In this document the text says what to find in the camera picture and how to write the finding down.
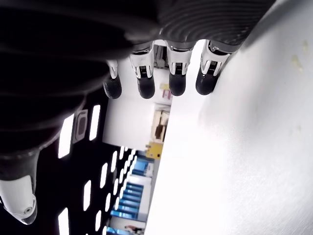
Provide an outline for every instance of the robotic hand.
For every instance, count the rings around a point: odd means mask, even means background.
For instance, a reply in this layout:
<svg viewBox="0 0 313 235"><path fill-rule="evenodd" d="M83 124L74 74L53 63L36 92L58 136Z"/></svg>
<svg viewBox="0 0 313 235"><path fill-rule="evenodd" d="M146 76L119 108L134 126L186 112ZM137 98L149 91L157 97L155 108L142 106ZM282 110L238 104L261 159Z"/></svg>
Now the robotic hand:
<svg viewBox="0 0 313 235"><path fill-rule="evenodd" d="M103 85L122 93L117 61L129 56L140 95L155 93L154 40L165 40L173 95L182 95L193 47L206 39L196 89L214 90L275 0L0 1L0 197L17 220L37 214L39 152Z"/></svg>

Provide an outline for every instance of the black rubber grip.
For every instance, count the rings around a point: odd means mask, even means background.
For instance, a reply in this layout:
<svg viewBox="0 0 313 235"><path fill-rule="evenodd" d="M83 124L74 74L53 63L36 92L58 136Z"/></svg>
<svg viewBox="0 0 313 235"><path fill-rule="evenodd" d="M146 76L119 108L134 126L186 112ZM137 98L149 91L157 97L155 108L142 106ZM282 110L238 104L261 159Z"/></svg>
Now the black rubber grip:
<svg viewBox="0 0 313 235"><path fill-rule="evenodd" d="M241 45L275 0L163 0L160 38Z"/></svg>
<svg viewBox="0 0 313 235"><path fill-rule="evenodd" d="M155 88L155 80L152 77L142 77L138 80L138 90L142 98L150 99L154 96L156 88Z"/></svg>
<svg viewBox="0 0 313 235"><path fill-rule="evenodd" d="M180 96L184 94L186 89L186 75L170 73L170 91L174 96Z"/></svg>
<svg viewBox="0 0 313 235"><path fill-rule="evenodd" d="M119 75L115 79L108 77L103 82L103 88L108 98L117 99L122 94L122 85Z"/></svg>
<svg viewBox="0 0 313 235"><path fill-rule="evenodd" d="M217 76L213 76L211 74L203 74L201 69L199 69L198 77L196 80L196 90L199 94L207 95L214 91L215 85L219 78L219 74Z"/></svg>

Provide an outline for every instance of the white robotic part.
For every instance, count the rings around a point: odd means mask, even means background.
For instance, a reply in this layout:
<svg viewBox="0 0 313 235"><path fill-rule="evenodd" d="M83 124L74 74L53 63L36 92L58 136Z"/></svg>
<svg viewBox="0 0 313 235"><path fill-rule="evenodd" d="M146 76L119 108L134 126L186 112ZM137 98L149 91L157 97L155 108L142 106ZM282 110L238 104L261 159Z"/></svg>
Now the white robotic part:
<svg viewBox="0 0 313 235"><path fill-rule="evenodd" d="M131 64L133 70L136 73L137 78L141 78L140 67L145 66L147 70L148 78L152 77L153 75L153 67L154 67L154 53L153 53L153 46L152 45L142 51L134 51L133 54L130 54L129 58L131 60Z"/></svg>
<svg viewBox="0 0 313 235"><path fill-rule="evenodd" d="M110 68L110 74L112 79L117 77L117 61L116 60L107 60L107 64Z"/></svg>
<svg viewBox="0 0 313 235"><path fill-rule="evenodd" d="M0 180L0 196L4 208L18 221L29 218L36 208L36 197L32 191L29 175L17 180Z"/></svg>
<svg viewBox="0 0 313 235"><path fill-rule="evenodd" d="M177 49L174 47L170 47L168 43L166 44L167 44L168 64L170 67L171 74L175 75L176 63L182 63L181 75L185 75L190 64L190 58L193 47L189 49Z"/></svg>
<svg viewBox="0 0 313 235"><path fill-rule="evenodd" d="M211 62L216 62L217 66L216 66L215 71L213 73L213 76L216 76L220 72L222 66L224 65L224 63L226 62L226 60L230 56L230 54L217 55L217 54L211 52L211 50L209 49L209 44L210 44L210 41L206 40L205 44L203 46L202 54L201 54L200 68L201 68L201 72L203 74L207 74L209 67L211 65Z"/></svg>

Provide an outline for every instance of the window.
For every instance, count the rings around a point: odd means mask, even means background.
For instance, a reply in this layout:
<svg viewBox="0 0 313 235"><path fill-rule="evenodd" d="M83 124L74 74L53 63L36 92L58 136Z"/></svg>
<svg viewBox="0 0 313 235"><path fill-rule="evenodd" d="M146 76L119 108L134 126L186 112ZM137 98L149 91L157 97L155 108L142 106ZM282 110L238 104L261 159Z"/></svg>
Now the window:
<svg viewBox="0 0 313 235"><path fill-rule="evenodd" d="M132 235L131 232L120 230L120 229L114 229L114 228L107 228L107 234L114 234L114 235Z"/></svg>
<svg viewBox="0 0 313 235"><path fill-rule="evenodd" d="M137 186L131 183L127 183L126 189L124 193L120 195L120 199L116 201L114 210L111 211L111 215L137 220L142 191L143 186Z"/></svg>

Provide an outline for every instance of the yellow object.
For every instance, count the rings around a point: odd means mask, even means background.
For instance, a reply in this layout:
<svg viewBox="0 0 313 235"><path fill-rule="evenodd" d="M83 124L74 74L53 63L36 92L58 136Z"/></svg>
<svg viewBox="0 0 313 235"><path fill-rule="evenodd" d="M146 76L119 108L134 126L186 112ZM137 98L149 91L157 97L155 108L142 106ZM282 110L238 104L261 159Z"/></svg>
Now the yellow object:
<svg viewBox="0 0 313 235"><path fill-rule="evenodd" d="M149 142L149 145L146 145L146 157L153 159L161 159L161 154L163 150L162 143Z"/></svg>
<svg viewBox="0 0 313 235"><path fill-rule="evenodd" d="M165 84L165 83L161 83L160 84L160 89L169 91L170 90L170 85L169 84Z"/></svg>

